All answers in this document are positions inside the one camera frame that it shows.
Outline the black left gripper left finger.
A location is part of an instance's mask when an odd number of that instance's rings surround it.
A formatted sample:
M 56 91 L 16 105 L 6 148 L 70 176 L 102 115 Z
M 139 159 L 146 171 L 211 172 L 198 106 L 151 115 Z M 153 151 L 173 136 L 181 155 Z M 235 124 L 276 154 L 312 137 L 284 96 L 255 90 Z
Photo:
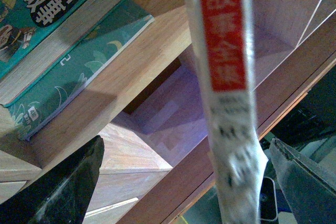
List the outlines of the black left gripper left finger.
M 83 223 L 104 154 L 97 135 L 1 204 L 1 223 Z

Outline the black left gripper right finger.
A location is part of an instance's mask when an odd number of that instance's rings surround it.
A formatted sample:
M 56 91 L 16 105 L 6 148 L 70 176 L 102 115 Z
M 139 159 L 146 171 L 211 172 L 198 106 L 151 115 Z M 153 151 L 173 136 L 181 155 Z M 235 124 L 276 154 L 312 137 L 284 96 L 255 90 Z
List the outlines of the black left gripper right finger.
M 335 174 L 273 138 L 271 162 L 297 223 L 335 223 Z

